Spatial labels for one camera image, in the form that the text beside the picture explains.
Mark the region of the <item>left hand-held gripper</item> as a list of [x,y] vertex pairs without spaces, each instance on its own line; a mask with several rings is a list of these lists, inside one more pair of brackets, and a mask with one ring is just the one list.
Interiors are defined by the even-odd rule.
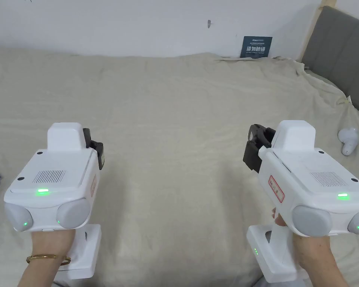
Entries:
[[5,192],[6,216],[16,231],[76,231],[71,261],[58,279],[94,275],[101,226],[89,219],[104,163],[104,145],[88,128],[57,122],[48,129],[47,148],[37,150]]

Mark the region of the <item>person's left hand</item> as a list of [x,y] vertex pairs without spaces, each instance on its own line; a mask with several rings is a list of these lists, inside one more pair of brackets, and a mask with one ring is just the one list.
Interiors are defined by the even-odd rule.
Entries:
[[32,253],[35,256],[48,256],[65,262],[72,247],[76,231],[74,229],[57,231],[38,231],[31,234]]

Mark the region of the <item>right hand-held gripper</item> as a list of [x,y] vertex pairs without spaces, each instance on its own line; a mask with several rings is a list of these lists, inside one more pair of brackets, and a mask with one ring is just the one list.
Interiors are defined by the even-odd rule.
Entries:
[[359,179],[314,146],[316,130],[303,120],[284,120],[277,129],[250,126],[243,162],[286,223],[251,225],[247,240],[265,280],[307,279],[297,265],[292,233],[304,237],[359,234]]

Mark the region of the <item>person's right hand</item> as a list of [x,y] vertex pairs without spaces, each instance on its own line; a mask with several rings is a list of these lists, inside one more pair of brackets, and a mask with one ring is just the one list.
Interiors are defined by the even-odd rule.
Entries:
[[304,237],[292,233],[295,258],[307,272],[337,270],[329,236]]

